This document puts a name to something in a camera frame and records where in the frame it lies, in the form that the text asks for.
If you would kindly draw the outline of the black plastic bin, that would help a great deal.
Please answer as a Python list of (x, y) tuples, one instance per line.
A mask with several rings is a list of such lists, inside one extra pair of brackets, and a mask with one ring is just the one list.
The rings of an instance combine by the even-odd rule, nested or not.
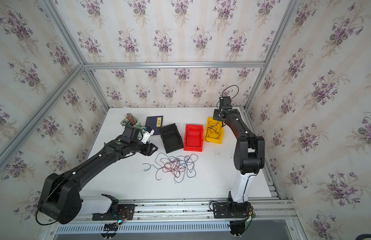
[(183, 140), (176, 124), (161, 127), (159, 133), (167, 154), (183, 149)]

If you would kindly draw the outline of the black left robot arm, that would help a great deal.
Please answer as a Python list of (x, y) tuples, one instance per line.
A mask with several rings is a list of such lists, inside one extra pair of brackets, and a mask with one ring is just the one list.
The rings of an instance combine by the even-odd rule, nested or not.
[(67, 224), (82, 215), (96, 215), (102, 220), (119, 218), (118, 199), (102, 194), (81, 197), (79, 192), (96, 175), (119, 160), (137, 153), (151, 156), (157, 146), (148, 141), (154, 129), (125, 126), (121, 135), (108, 143), (79, 166), (60, 175), (50, 174), (44, 181), (36, 213), (43, 213), (60, 224)]

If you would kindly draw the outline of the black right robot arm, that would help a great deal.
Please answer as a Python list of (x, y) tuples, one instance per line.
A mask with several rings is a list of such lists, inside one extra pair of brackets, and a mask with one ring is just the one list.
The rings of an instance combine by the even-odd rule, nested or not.
[(215, 109), (213, 119), (228, 126), (237, 139), (233, 160), (239, 174), (229, 192), (229, 199), (233, 203), (242, 204), (248, 200), (252, 181), (264, 168), (265, 140), (251, 132), (238, 110)]

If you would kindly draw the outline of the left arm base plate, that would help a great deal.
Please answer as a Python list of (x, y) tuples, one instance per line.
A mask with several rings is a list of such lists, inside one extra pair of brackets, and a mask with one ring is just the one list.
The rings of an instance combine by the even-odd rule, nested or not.
[(93, 221), (116, 221), (116, 220), (132, 220), (136, 205), (134, 204), (119, 204), (111, 206), (104, 214), (92, 215)]

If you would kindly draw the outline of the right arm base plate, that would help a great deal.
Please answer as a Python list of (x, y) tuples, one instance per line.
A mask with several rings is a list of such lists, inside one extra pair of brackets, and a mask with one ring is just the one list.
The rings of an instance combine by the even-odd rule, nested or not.
[(212, 201), (209, 203), (210, 211), (213, 212), (215, 219), (245, 219), (253, 213), (253, 206), (249, 202), (245, 203), (219, 203)]

